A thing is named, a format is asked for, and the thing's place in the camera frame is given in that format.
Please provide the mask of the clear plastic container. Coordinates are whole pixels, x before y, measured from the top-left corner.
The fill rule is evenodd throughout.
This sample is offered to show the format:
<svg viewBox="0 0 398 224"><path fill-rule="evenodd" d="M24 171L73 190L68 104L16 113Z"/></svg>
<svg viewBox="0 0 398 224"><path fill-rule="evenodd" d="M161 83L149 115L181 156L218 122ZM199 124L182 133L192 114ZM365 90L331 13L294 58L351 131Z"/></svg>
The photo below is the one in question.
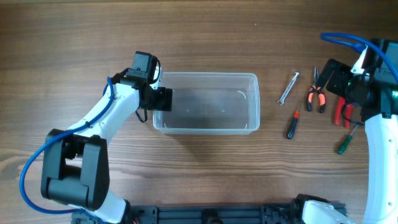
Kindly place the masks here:
<svg viewBox="0 0 398 224"><path fill-rule="evenodd" d="M261 125L261 99L253 73L165 72L172 110L153 112L163 134L246 135Z"/></svg>

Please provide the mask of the silver wrench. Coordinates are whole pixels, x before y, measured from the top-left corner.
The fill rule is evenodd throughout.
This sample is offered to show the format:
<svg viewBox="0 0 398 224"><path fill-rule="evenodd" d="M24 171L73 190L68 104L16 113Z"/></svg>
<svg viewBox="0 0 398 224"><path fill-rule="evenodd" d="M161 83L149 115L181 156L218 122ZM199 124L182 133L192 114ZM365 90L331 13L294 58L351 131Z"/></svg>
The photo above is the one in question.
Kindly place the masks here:
<svg viewBox="0 0 398 224"><path fill-rule="evenodd" d="M297 71L295 72L294 77L291 79L290 83L288 84L287 88L285 89L285 91L283 92L282 96L277 100L277 103L282 106L284 104L284 101L287 97L287 95L289 94L290 90L292 89L294 83L297 80L297 77L300 75L300 72Z"/></svg>

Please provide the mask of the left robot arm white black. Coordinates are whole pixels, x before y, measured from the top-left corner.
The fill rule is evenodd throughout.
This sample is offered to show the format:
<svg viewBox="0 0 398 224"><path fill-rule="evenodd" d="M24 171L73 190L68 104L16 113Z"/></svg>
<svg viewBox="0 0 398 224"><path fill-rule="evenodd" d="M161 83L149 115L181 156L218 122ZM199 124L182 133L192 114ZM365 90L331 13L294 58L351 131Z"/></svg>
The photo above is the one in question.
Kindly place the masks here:
<svg viewBox="0 0 398 224"><path fill-rule="evenodd" d="M109 188L108 144L138 109L169 111L170 88L153 87L152 75L130 68L109 78L100 101L66 131L45 140L40 191L43 198L72 206L102 223L132 223L130 203Z"/></svg>

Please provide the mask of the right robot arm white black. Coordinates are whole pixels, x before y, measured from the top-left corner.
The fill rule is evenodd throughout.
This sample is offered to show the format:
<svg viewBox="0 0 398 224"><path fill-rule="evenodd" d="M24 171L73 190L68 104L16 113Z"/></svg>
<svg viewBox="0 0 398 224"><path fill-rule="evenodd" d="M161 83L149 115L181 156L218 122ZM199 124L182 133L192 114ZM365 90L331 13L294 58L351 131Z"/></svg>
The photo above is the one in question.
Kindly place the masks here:
<svg viewBox="0 0 398 224"><path fill-rule="evenodd" d="M397 223L397 84L380 63L364 69L327 61L314 89L322 87L361 106L369 147L368 200L363 223Z"/></svg>

